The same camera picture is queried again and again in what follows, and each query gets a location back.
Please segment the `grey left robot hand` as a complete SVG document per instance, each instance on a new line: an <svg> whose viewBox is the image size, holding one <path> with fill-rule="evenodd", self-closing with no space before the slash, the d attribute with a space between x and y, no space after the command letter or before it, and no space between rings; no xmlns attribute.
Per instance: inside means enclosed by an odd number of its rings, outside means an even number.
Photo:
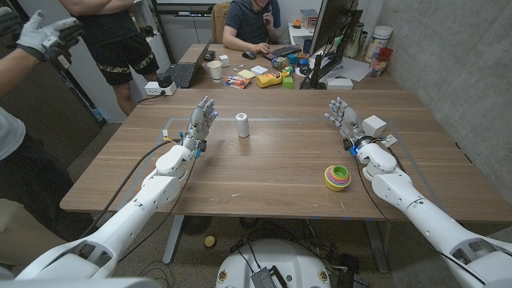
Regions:
<svg viewBox="0 0 512 288"><path fill-rule="evenodd" d="M218 116L214 110L214 100L207 96L193 110L186 132L182 138L182 145L190 151L195 151L201 142L204 142L213 121Z"/></svg>

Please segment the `operator's left gloved hand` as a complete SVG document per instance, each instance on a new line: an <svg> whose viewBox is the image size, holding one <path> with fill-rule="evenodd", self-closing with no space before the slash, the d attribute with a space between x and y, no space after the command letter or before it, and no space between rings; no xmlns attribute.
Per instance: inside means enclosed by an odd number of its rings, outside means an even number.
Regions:
<svg viewBox="0 0 512 288"><path fill-rule="evenodd" d="M1 11L1 36L11 36L13 40L18 40L22 31L22 20L19 14L7 6L2 6Z"/></svg>

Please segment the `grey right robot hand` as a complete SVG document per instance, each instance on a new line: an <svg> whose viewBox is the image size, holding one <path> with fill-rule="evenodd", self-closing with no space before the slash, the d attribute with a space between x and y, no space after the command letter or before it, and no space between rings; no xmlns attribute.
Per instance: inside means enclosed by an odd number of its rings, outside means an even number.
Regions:
<svg viewBox="0 0 512 288"><path fill-rule="evenodd" d="M345 151L356 154L363 146L372 143L374 138L366 135L356 112L346 102L336 98L330 101L329 108L331 114L325 113L325 117L339 129Z"/></svg>

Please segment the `operator's right gloved hand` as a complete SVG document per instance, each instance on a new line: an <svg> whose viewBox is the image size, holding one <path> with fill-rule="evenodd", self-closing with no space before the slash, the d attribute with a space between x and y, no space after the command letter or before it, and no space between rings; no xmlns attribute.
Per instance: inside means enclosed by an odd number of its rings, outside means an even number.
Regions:
<svg viewBox="0 0 512 288"><path fill-rule="evenodd" d="M75 17L65 18L47 26L41 26L46 16L37 10L23 26L17 48L34 56L40 62L49 61L60 70L67 70L72 61L70 48L79 43L85 33L83 24Z"/></svg>

